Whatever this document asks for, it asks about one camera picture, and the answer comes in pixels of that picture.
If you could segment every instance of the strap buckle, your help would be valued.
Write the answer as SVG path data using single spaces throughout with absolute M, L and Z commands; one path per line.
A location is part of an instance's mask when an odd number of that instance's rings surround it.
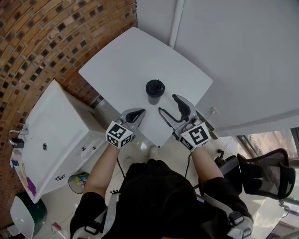
M 250 228 L 247 228 L 247 229 L 245 229 L 245 230 L 243 231 L 243 237 L 242 237 L 242 239 L 247 238 L 247 237 L 249 237 L 250 235 L 251 235 L 251 229 L 250 229 Z
M 234 212 L 230 213 L 230 215 L 228 216 L 228 219 L 234 226 L 240 225 L 245 220 L 244 216 L 238 211 L 234 211 Z
M 100 232 L 100 230 L 99 230 L 100 227 L 101 227 L 101 224 L 99 222 L 92 221 L 84 227 L 84 231 L 95 236 Z

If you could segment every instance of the white cabinet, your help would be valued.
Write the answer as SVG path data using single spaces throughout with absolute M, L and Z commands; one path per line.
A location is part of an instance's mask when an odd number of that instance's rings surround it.
M 26 120 L 29 134 L 19 136 L 25 145 L 18 149 L 22 157 L 16 171 L 34 203 L 43 194 L 67 184 L 68 178 L 105 143 L 105 130 L 93 112 L 64 92 L 55 80 L 32 109 Z M 35 195 L 28 189 L 27 177 L 36 187 Z

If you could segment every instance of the chair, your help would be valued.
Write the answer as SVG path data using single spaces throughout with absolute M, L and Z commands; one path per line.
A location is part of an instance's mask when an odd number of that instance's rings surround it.
M 225 160 L 220 156 L 215 162 L 238 195 L 244 188 L 247 194 L 282 200 L 291 194 L 295 185 L 295 169 L 289 166 L 288 154 L 283 148 L 253 159 L 241 154 Z M 197 187 L 202 192 L 200 183 Z

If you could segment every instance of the shoe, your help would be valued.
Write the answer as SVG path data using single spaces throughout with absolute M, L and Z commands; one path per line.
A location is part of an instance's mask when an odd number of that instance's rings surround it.
M 159 151 L 157 146 L 152 146 L 149 148 L 149 159 L 158 160 L 158 155 Z

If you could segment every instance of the white table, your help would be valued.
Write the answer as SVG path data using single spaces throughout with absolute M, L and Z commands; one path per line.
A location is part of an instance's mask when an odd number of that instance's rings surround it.
M 196 105 L 212 84 L 211 78 L 194 64 L 137 28 L 110 42 L 79 73 L 119 113 L 144 108 L 146 115 L 139 130 L 156 146 L 162 146 L 173 131 L 159 115 L 158 107 L 180 119 L 172 94 Z M 146 83 L 152 79 L 165 85 L 157 105 L 148 102 L 145 91 Z

